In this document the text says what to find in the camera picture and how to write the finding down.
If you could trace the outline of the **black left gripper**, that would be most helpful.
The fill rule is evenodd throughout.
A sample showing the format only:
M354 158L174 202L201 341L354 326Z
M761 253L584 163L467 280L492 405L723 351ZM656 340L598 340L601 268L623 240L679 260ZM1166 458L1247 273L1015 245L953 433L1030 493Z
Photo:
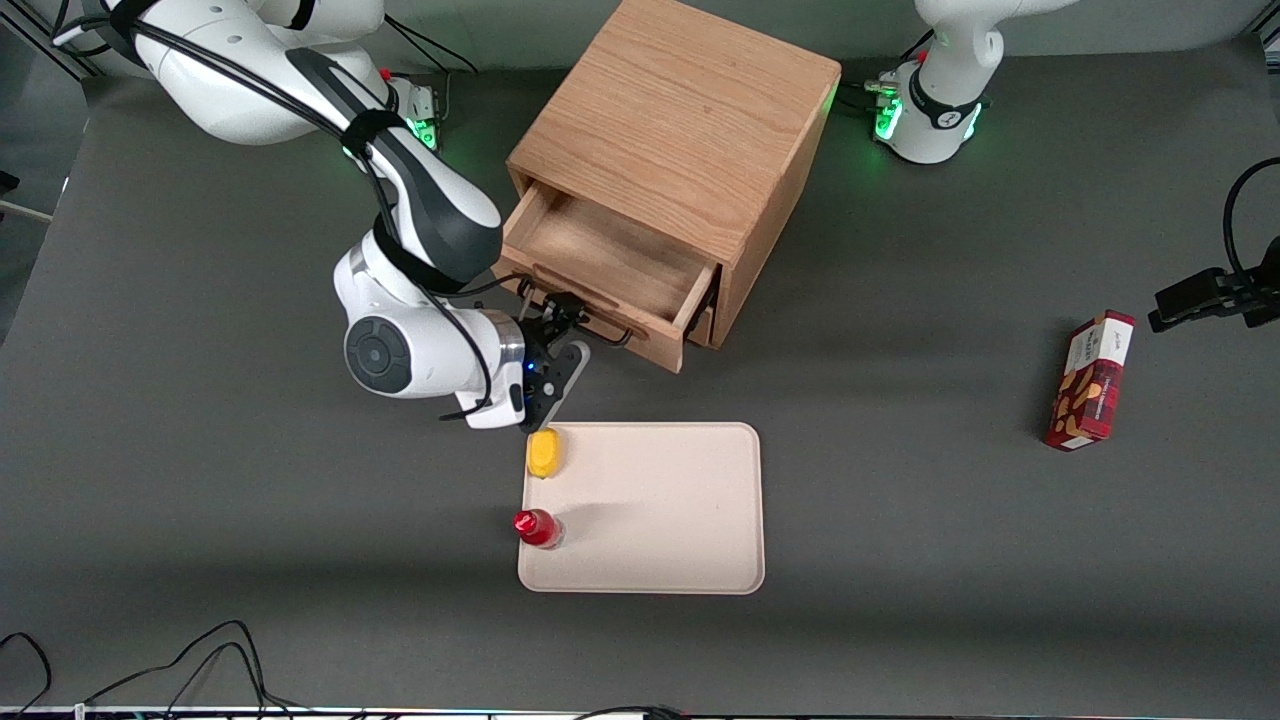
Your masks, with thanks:
M1187 277L1156 293L1156 309L1147 319L1152 332L1164 333L1188 322L1211 316L1243 314L1245 327L1254 329L1279 319L1279 245L1276 236L1267 246L1260 265L1249 270L1249 295L1233 273L1220 266Z

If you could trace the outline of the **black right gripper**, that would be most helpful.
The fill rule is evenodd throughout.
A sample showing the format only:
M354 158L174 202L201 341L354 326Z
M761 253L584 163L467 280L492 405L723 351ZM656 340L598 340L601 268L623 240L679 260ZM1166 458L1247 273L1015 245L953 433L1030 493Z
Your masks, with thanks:
M571 331L591 329L582 300L571 292L547 293L541 307L539 316L518 322L524 336L521 429L547 428L588 365L588 346L564 338Z

